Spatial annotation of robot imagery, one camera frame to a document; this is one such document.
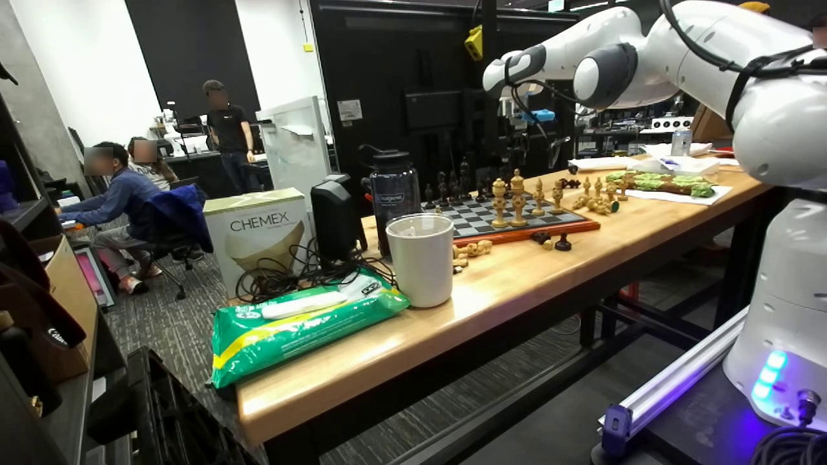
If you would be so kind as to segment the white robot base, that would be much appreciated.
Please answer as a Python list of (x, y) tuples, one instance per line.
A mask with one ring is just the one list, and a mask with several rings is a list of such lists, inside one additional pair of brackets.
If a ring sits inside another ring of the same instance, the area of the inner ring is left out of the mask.
[(827, 430), (827, 206), (792, 198), (765, 231), (743, 328), (724, 359), (752, 410)]

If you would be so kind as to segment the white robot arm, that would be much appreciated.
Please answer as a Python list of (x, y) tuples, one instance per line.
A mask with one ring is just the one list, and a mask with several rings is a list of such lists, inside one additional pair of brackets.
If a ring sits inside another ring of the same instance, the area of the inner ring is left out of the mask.
[(662, 0), (650, 29), (626, 5), (605, 7), (489, 62), (485, 92), (569, 79), (588, 109), (639, 109), (689, 94), (730, 131), (756, 180), (827, 187), (827, 49), (800, 25), (721, 0)]

